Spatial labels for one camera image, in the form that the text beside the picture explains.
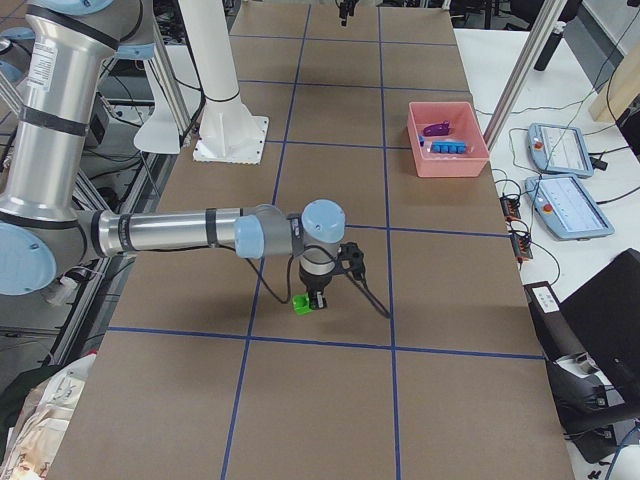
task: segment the black chair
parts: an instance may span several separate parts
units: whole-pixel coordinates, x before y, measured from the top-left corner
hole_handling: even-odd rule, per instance
[[[525,30],[531,30],[543,3],[544,0],[511,0],[511,14],[527,22],[529,25]],[[576,18],[580,5],[582,5],[582,0],[569,0],[558,20],[569,22]],[[507,24],[507,29],[522,30],[522,28],[511,23]]]

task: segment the pink bin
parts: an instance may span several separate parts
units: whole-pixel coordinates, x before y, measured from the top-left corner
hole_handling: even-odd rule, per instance
[[[421,147],[418,135],[424,127],[446,120],[450,123],[449,135],[424,137]],[[489,150],[468,102],[411,102],[407,130],[419,177],[477,177],[489,161]],[[431,142],[443,140],[465,142],[466,152],[430,151]]]

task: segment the green block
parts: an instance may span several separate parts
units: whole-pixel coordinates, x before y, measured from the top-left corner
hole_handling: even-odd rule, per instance
[[[313,312],[309,306],[309,295],[306,293],[303,295],[294,295],[291,303],[293,303],[293,311],[298,315],[306,315],[307,313]]]

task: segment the light blue joint cover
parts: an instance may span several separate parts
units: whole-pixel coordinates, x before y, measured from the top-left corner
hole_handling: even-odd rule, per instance
[[[40,0],[40,5],[65,15],[90,15],[104,10],[113,0]]]
[[[0,223],[0,294],[26,295],[49,285],[56,275],[56,260],[33,233]]]
[[[151,60],[155,55],[155,44],[120,45],[116,52],[117,60]]]
[[[316,200],[302,212],[307,235],[324,243],[339,243],[344,237],[346,219],[340,205],[331,200]]]
[[[0,37],[8,38],[9,40],[35,40],[36,34],[27,27],[13,27],[0,32]]]
[[[4,73],[4,76],[7,77],[7,80],[11,83],[16,83],[22,78],[22,72],[20,70],[10,63],[3,62],[2,60],[0,60],[0,71]]]
[[[264,255],[264,231],[255,215],[239,217],[234,223],[236,255],[240,258],[262,258]]]

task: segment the white table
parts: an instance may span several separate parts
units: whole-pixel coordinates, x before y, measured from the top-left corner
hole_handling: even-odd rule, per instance
[[[478,111],[490,113],[495,109],[526,36],[527,33],[524,32],[456,30],[462,61]],[[534,122],[558,125],[568,125],[571,122],[572,126],[581,128],[583,133],[589,133],[608,126],[606,123],[594,122],[589,115],[589,106],[596,96],[592,93],[587,98],[591,89],[591,83],[569,46],[562,41],[547,69],[544,72],[530,73],[514,111],[540,106],[564,107],[585,98],[586,101],[582,106],[574,105],[563,110],[542,109],[512,114],[491,152],[492,167],[504,170],[508,178],[518,182],[522,191],[525,191],[524,179],[534,174],[513,165],[513,154],[509,145],[510,129],[528,128]],[[479,112],[477,116],[481,128],[484,129],[490,116]],[[516,162],[518,165],[534,168],[527,155],[525,135],[526,132],[520,130],[512,132]],[[586,143],[590,152],[611,150],[626,145],[616,127],[586,136]],[[583,181],[596,201],[608,200],[640,185],[640,164],[629,149],[605,155],[603,160],[609,163],[608,169],[605,172],[598,170],[592,178]],[[494,177],[498,180],[504,178],[504,175],[496,171]],[[503,185],[504,183],[497,185],[498,192],[502,192]],[[516,189],[507,185],[506,191],[514,193]],[[603,205],[602,209],[613,223],[615,234],[581,242],[558,241],[536,215],[532,219],[531,202],[526,195],[522,197],[520,211],[523,220],[532,227],[533,241],[553,253],[560,263],[561,275],[553,287],[560,300],[568,297],[620,252],[629,247],[640,246],[640,192],[615,203]],[[522,266],[523,284],[553,281],[557,272],[555,263],[539,248],[532,248],[534,259]],[[568,448],[577,479],[587,478],[592,470],[602,468],[593,468],[587,464],[573,444],[568,444]],[[638,472],[640,447],[627,447],[618,459],[611,480],[637,479]]]

